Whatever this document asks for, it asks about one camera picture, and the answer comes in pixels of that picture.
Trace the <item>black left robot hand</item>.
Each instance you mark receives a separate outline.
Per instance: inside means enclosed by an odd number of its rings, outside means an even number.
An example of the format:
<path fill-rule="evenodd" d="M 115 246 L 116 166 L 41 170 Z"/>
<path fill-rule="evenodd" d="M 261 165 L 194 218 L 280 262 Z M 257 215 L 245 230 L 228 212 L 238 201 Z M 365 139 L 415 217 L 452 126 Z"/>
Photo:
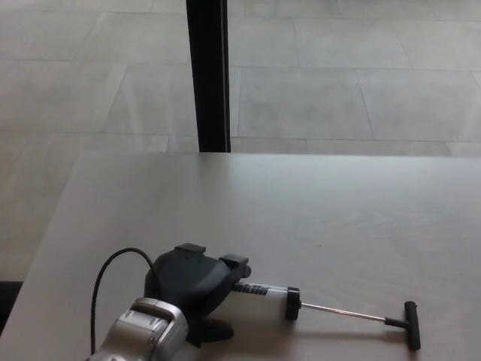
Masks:
<path fill-rule="evenodd" d="M 186 341 L 195 347 L 234 336 L 231 325 L 210 314 L 252 272 L 246 257 L 228 254 L 216 259 L 205 251 L 196 244 L 176 246 L 156 258 L 144 282 L 145 297 L 181 310 L 189 329 Z"/>

